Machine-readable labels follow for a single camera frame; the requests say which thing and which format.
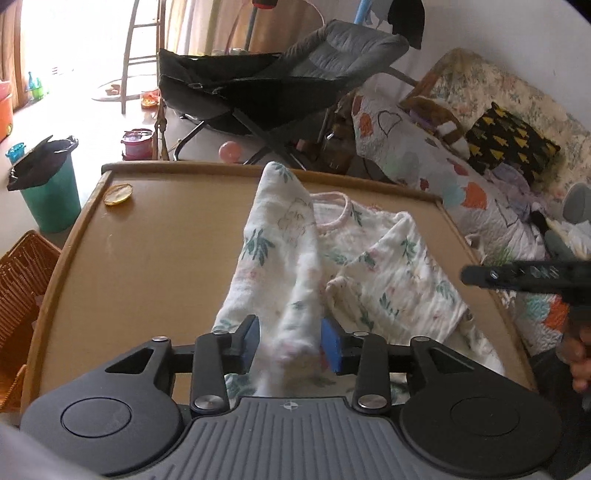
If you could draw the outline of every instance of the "metal screw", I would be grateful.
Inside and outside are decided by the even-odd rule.
[[[202,395],[193,403],[201,410],[218,410],[223,407],[223,398],[217,395]]]
[[[388,401],[382,395],[369,394],[359,397],[357,401],[360,407],[368,410],[379,410],[388,405]]]

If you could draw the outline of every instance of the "cushion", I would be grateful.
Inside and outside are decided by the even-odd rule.
[[[492,102],[466,133],[470,148],[468,163],[481,175],[500,163],[517,169],[532,185],[560,147],[537,132],[531,125]]]

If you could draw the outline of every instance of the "black trash bag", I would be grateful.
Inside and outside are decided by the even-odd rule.
[[[63,140],[39,142],[27,155],[17,161],[8,176],[9,191],[25,190],[45,185],[64,164],[77,146],[78,139],[70,135]]]

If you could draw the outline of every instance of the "white wall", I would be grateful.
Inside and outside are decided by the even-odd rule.
[[[353,21],[358,0],[314,3],[327,20]],[[448,50],[468,48],[548,93],[591,129],[591,25],[566,1],[423,0],[423,4],[423,47],[411,48],[394,64],[396,68],[420,79]],[[409,90],[386,75],[380,75],[377,84],[396,99]]]

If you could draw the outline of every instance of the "green trash bin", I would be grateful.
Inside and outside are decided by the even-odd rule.
[[[80,214],[80,199],[72,165],[78,140],[46,138],[14,164],[8,190],[20,190],[41,232],[71,227]]]

